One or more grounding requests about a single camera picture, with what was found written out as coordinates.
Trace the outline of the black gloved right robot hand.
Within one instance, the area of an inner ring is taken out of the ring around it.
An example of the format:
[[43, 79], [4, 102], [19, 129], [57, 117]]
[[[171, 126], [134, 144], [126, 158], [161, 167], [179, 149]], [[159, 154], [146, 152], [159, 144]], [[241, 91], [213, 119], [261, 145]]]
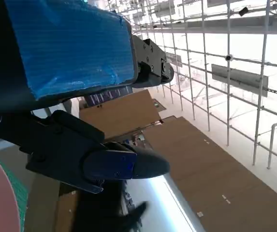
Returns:
[[78, 192], [78, 202], [72, 223], [72, 232], [129, 232], [147, 210], [142, 202], [126, 215], [121, 215], [121, 194], [124, 181], [105, 181], [103, 191], [93, 194]]

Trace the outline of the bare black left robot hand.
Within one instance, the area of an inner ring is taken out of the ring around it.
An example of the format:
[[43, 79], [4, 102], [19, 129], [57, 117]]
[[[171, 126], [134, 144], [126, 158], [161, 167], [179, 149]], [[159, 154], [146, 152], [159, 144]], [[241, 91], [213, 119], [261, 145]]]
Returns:
[[91, 193], [105, 180], [168, 173], [164, 158], [106, 143], [101, 130], [65, 111], [46, 118], [32, 111], [173, 77], [166, 54], [119, 14], [81, 0], [0, 0], [0, 139], [30, 156], [29, 171]]

